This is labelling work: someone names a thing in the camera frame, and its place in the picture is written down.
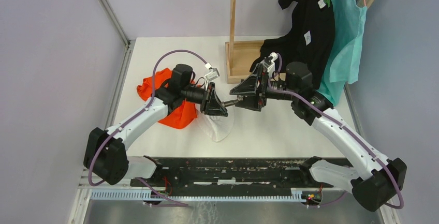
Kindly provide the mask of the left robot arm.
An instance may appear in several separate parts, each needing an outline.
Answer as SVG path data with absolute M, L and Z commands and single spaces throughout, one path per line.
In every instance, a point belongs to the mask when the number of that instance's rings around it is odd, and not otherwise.
M 186 64 L 178 64 L 170 78 L 142 107 L 120 123 L 107 129 L 93 129 L 88 138 L 84 155 L 84 166 L 88 169 L 91 186 L 102 183 L 115 185 L 123 179 L 144 179 L 151 186 L 162 182 L 163 172 L 159 163 L 148 156 L 129 157 L 127 150 L 150 127 L 168 117 L 183 103 L 200 106 L 200 112 L 207 116 L 227 117 L 226 106 L 216 94 L 214 80 L 220 75 L 216 68 L 206 64 L 204 86 L 193 83 L 193 69 Z

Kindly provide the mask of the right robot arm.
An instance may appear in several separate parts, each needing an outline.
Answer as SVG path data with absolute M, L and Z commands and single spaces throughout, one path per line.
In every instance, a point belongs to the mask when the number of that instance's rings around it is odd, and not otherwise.
M 306 64 L 289 63 L 285 78 L 279 80 L 274 80 L 273 68 L 274 64 L 257 64 L 230 90 L 238 97 L 236 106 L 260 111 L 269 99 L 290 101 L 294 114 L 323 134 L 350 163 L 344 167 L 312 157 L 301 166 L 300 183 L 312 187 L 319 182 L 342 189 L 371 212 L 389 206 L 393 197 L 399 200 L 397 208 L 403 208 L 405 162 L 389 159 L 351 129 L 332 103 L 312 86 L 312 73 Z

